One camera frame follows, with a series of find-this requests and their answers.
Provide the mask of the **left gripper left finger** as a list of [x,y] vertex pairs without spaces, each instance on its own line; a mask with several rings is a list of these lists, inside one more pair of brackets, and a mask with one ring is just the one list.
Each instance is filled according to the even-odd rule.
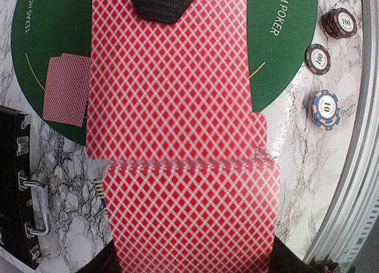
[[120,264],[115,251],[114,242],[106,247],[77,273],[120,273]]

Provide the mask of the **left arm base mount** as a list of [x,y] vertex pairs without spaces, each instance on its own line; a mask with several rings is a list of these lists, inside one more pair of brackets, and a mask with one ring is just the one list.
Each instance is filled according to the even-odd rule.
[[348,264],[340,264],[332,260],[315,261],[312,260],[309,265],[321,273],[355,273],[356,267]]

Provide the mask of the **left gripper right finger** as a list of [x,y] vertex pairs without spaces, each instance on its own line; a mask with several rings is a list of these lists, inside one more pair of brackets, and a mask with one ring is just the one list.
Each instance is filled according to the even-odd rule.
[[300,260],[277,236],[271,252],[271,273],[316,273]]

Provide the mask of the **red-backed playing card deck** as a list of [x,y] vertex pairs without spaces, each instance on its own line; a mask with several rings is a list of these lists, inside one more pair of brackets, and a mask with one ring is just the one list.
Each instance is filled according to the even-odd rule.
[[108,216],[122,272],[268,272],[280,170],[266,119],[240,159],[111,163]]

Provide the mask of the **orange hundred chip stack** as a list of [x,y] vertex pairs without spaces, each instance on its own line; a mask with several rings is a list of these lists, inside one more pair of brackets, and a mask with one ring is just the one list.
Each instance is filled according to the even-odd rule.
[[322,16],[325,31],[335,39],[351,38],[356,35],[355,17],[345,8],[331,9]]

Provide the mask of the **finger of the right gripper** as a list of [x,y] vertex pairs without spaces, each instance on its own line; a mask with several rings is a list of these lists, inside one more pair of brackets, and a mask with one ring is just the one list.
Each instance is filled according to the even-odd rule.
[[172,25],[195,0],[132,0],[137,15],[146,21]]

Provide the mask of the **hundred chip front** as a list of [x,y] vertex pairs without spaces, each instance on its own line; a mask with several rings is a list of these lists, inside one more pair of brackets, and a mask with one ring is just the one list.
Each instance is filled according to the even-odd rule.
[[305,52],[304,62],[315,75],[325,75],[331,67],[331,57],[327,49],[321,44],[311,44]]

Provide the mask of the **dealt card seat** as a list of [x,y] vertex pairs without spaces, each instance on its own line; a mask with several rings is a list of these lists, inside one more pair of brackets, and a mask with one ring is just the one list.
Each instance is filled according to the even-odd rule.
[[82,127],[90,73],[90,57],[69,53],[51,57],[45,84],[43,120]]

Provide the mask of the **blue ten chip stack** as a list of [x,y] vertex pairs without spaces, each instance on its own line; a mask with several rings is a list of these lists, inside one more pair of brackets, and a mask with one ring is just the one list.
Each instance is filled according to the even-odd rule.
[[338,97],[327,89],[319,91],[311,106],[312,118],[318,128],[332,131],[339,124],[341,117]]

